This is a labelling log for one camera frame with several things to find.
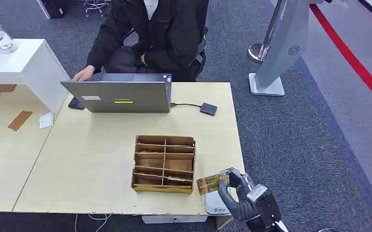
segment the white label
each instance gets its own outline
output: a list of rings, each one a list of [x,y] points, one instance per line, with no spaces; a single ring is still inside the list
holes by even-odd
[[[86,101],[100,101],[100,97],[99,96],[82,96],[83,100],[86,100]]]
[[[53,113],[49,112],[39,118],[39,129],[53,126]]]

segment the speaker grille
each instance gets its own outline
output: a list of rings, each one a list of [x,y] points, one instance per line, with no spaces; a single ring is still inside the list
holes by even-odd
[[[291,46],[291,47],[287,50],[287,53],[288,53],[290,56],[294,56],[294,55],[297,55],[297,53],[299,53],[300,51],[301,51],[300,46],[298,46],[298,45],[294,45],[294,46]]]

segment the light wood tabletop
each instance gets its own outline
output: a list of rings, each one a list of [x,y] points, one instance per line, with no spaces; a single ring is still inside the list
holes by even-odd
[[[18,131],[8,128],[21,111],[32,115]],[[50,128],[39,129],[49,110],[26,86],[0,96],[0,211],[12,211]]]
[[[60,114],[30,174],[15,212],[207,215],[204,197],[135,192],[131,188],[136,135],[191,136],[196,141],[194,180],[228,167],[244,172],[229,83],[173,83],[172,102],[218,106],[215,116],[194,106],[169,114]]]

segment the black jacket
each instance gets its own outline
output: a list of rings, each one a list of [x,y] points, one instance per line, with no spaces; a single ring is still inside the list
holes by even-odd
[[[173,78],[187,71],[201,40],[193,0],[159,0],[150,22],[143,0],[112,0],[111,7],[88,56],[87,65],[93,65],[96,73],[132,28],[139,36],[134,52],[139,57],[145,54],[149,67],[171,72]]]

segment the cardboard organizer box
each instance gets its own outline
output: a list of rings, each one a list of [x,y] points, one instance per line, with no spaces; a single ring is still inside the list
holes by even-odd
[[[137,136],[132,188],[192,193],[195,152],[192,137]]]

